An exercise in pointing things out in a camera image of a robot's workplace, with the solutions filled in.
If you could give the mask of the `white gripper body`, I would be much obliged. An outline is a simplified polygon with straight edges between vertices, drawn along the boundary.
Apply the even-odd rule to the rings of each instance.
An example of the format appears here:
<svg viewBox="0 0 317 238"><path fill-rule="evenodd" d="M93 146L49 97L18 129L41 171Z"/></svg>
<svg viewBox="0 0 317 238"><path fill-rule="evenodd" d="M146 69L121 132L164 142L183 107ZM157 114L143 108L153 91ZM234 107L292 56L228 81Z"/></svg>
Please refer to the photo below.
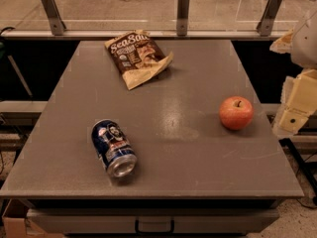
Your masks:
<svg viewBox="0 0 317 238"><path fill-rule="evenodd" d="M291 112L309 117L317 110L317 70L305 68L293 79L286 102Z"/></svg>

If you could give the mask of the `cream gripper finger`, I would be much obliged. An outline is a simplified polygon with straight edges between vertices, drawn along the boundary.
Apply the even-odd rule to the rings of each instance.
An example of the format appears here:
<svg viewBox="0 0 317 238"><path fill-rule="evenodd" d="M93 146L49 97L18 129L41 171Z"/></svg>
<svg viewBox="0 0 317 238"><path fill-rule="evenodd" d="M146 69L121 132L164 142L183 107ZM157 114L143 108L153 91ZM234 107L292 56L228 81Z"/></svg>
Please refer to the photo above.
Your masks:
<svg viewBox="0 0 317 238"><path fill-rule="evenodd" d="M291 52L293 30L290 29L282 37L275 40L269 49L277 54L289 54Z"/></svg>
<svg viewBox="0 0 317 238"><path fill-rule="evenodd" d="M272 131L279 138L297 134L309 118L291 112L286 105L293 87L293 79L294 77L288 76L282 86L280 106L273 120Z"/></svg>

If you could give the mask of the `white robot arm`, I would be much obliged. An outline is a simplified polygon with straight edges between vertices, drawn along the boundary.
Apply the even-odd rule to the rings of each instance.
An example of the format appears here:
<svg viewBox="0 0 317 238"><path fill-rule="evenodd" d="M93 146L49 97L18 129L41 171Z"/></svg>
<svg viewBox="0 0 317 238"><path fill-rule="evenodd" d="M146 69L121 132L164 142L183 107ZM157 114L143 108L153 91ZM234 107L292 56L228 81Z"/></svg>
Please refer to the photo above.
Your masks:
<svg viewBox="0 0 317 238"><path fill-rule="evenodd" d="M317 111L317 11L309 10L269 49L279 54L289 53L291 61L303 68L295 77L285 79L281 104L272 123L273 133L286 138L297 134Z"/></svg>

